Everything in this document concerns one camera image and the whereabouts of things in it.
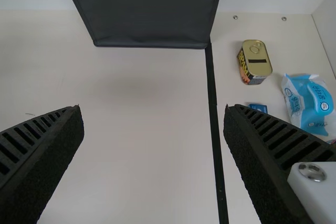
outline tin can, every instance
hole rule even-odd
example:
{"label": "tin can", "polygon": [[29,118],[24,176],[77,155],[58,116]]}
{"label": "tin can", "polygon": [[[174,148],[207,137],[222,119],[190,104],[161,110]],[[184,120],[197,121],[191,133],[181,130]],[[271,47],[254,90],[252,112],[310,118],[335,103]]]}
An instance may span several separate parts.
{"label": "tin can", "polygon": [[240,76],[247,85],[261,84],[272,73],[266,46],[260,40],[245,40],[237,58]]}

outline screw head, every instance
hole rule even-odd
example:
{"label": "screw head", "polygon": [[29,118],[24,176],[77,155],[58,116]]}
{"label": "screw head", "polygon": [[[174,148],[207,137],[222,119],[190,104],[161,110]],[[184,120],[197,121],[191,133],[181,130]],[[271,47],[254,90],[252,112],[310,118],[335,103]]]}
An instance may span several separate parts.
{"label": "screw head", "polygon": [[314,163],[302,163],[299,165],[299,172],[312,181],[322,182],[327,179],[327,174],[318,165]]}

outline can label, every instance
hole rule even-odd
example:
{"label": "can label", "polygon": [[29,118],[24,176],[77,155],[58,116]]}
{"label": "can label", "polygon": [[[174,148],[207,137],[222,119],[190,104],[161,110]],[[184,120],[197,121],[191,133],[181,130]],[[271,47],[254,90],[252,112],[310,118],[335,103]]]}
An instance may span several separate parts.
{"label": "can label", "polygon": [[239,51],[237,58],[239,63],[239,72],[243,83],[247,85],[257,85],[261,84],[265,80],[266,76],[254,76],[248,71],[243,48]]}

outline blue box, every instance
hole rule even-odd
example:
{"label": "blue box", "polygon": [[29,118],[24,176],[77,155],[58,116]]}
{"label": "blue box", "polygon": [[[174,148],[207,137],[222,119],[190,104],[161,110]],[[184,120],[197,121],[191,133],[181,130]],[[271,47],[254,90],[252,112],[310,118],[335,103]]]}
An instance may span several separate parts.
{"label": "blue box", "polygon": [[258,110],[258,111],[261,111],[261,112],[264,112],[264,113],[268,114],[268,112],[267,112],[267,106],[266,105],[251,103],[249,105],[249,107],[251,109]]}

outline wet wipes package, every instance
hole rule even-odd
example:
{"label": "wet wipes package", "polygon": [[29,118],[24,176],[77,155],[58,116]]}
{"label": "wet wipes package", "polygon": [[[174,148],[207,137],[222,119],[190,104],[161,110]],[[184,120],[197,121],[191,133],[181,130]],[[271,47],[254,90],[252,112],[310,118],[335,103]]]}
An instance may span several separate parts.
{"label": "wet wipes package", "polygon": [[336,113],[332,96],[317,74],[290,77],[281,83],[290,121],[311,134],[336,135]]}

